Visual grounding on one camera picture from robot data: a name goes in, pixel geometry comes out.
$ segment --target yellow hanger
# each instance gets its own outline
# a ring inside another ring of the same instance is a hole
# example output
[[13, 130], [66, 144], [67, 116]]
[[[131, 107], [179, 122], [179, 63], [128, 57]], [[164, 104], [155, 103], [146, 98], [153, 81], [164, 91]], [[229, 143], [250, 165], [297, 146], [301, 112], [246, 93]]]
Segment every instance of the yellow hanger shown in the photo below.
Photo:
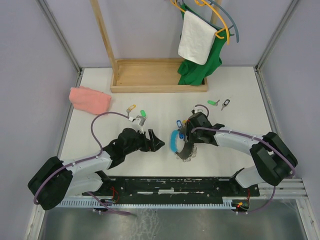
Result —
[[[175, 6], [176, 8], [178, 8], [180, 11], [182, 11], [182, 12], [186, 12], [185, 10], [183, 10], [181, 7], [179, 7], [179, 5], [177, 4], [177, 0], [170, 0], [170, 2], [172, 3], [172, 5], [173, 6]], [[221, 32], [221, 31], [223, 31], [223, 30], [225, 30], [224, 28], [222, 28], [222, 29], [220, 29], [219, 31], [217, 31], [216, 33], [215, 33], [215, 36], [217, 37], [217, 38], [219, 38], [219, 39], [224, 39], [225, 37], [224, 36], [219, 36], [219, 33]]]
[[211, 8], [211, 10], [212, 10], [212, 11], [218, 16], [218, 18], [221, 20], [224, 28], [222, 28], [222, 29], [220, 29], [219, 31], [217, 31], [217, 32], [215, 33], [215, 36], [218, 37], [219, 39], [224, 39], [225, 37], [219, 36], [219, 33], [221, 33], [223, 30], [225, 30], [225, 31], [226, 31], [226, 44], [229, 45], [229, 43], [230, 43], [230, 36], [229, 36], [229, 29], [228, 29], [228, 26], [227, 26], [226, 22], [225, 22], [224, 19], [220, 16], [220, 14], [219, 14], [209, 3], [207, 3], [206, 0], [200, 0], [200, 1], [202, 1], [203, 3], [201, 4], [198, 0], [194, 0], [194, 2], [195, 2], [198, 6], [200, 6], [200, 7], [203, 7], [204, 5], [207, 5], [209, 8]]

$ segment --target white towel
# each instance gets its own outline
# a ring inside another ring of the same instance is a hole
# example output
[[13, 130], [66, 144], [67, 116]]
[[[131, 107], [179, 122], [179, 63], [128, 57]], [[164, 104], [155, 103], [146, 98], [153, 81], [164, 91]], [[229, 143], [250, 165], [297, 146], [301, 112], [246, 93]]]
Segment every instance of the white towel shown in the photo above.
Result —
[[190, 11], [185, 11], [178, 54], [204, 65], [215, 40], [216, 29]]

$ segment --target green shirt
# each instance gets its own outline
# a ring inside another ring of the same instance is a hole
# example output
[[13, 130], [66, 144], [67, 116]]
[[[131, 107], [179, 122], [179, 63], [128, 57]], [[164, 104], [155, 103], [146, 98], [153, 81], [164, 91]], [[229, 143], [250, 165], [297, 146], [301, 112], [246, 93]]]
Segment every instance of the green shirt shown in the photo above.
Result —
[[[183, 10], [188, 10], [193, 12], [188, 6], [183, 4], [181, 6]], [[216, 37], [214, 39], [212, 48], [210, 50], [208, 59], [204, 65], [199, 65], [189, 60], [184, 60], [179, 69], [178, 73], [181, 74], [180, 81], [178, 85], [201, 85], [203, 79], [209, 75], [211, 75], [221, 64], [220, 52], [222, 47], [227, 41], [227, 32], [224, 30], [219, 33], [219, 36], [224, 37], [223, 39], [219, 39]]]

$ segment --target pink towel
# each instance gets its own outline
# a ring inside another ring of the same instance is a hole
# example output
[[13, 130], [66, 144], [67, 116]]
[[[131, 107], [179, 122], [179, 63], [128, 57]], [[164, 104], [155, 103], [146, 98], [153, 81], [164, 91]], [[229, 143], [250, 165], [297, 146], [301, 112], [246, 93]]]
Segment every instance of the pink towel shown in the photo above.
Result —
[[111, 96], [88, 87], [80, 86], [79, 88], [71, 88], [69, 100], [75, 109], [99, 115], [108, 110]]

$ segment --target wooden post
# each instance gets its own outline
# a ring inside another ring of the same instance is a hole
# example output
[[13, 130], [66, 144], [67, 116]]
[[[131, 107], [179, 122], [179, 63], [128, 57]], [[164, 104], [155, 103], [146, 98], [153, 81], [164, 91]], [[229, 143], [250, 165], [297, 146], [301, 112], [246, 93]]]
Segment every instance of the wooden post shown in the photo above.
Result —
[[118, 78], [119, 78], [119, 66], [118, 66], [118, 64], [116, 62], [116, 59], [115, 59], [115, 56], [114, 56], [114, 52], [112, 51], [112, 48], [111, 48], [110, 40], [109, 40], [109, 37], [108, 37], [108, 33], [107, 33], [107, 29], [106, 29], [104, 18], [102, 17], [102, 13], [101, 13], [101, 9], [100, 9], [100, 6], [99, 6], [99, 2], [98, 2], [98, 0], [90, 0], [90, 2], [91, 2], [91, 6], [92, 6], [92, 9], [93, 9], [94, 15], [95, 15], [96, 22], [97, 22], [97, 24], [99, 26], [99, 29], [100, 29], [100, 33], [101, 33], [101, 37], [102, 37], [102, 40], [103, 40], [103, 43], [104, 43], [105, 50], [106, 50], [106, 52], [108, 54], [108, 57], [109, 57], [109, 60], [110, 60], [111, 66], [112, 66], [114, 78], [116, 80], [118, 80]]
[[[215, 0], [215, 2], [221, 6], [222, 0]], [[220, 10], [220, 8], [217, 7], [217, 5], [214, 5], [213, 8], [214, 8], [217, 12], [219, 12], [219, 10]], [[218, 20], [218, 15], [215, 14], [214, 12], [212, 12], [210, 23], [216, 24], [216, 23], [217, 23], [217, 20]]]

